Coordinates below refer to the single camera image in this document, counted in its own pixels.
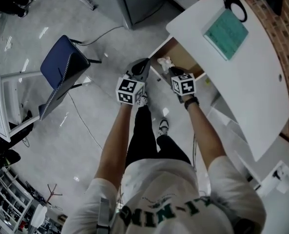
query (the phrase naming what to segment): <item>white table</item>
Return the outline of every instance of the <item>white table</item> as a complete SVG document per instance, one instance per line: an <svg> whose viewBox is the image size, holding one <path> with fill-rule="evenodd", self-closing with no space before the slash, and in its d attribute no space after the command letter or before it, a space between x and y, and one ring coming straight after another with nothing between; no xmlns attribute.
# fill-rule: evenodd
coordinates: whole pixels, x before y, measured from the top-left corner
<svg viewBox="0 0 289 234"><path fill-rule="evenodd" d="M19 78L42 75L37 72L19 72L0 76L0 137L10 142L10 137L35 122L39 116L31 118L22 123L17 93L17 82ZM18 125L10 130L9 122Z"/></svg>
<svg viewBox="0 0 289 234"><path fill-rule="evenodd" d="M216 86L258 160L289 118L289 96L280 61L265 29L247 3L241 2L248 14L243 24L249 34L229 61L202 34L206 24L224 7L223 0L198 1L166 29Z"/></svg>

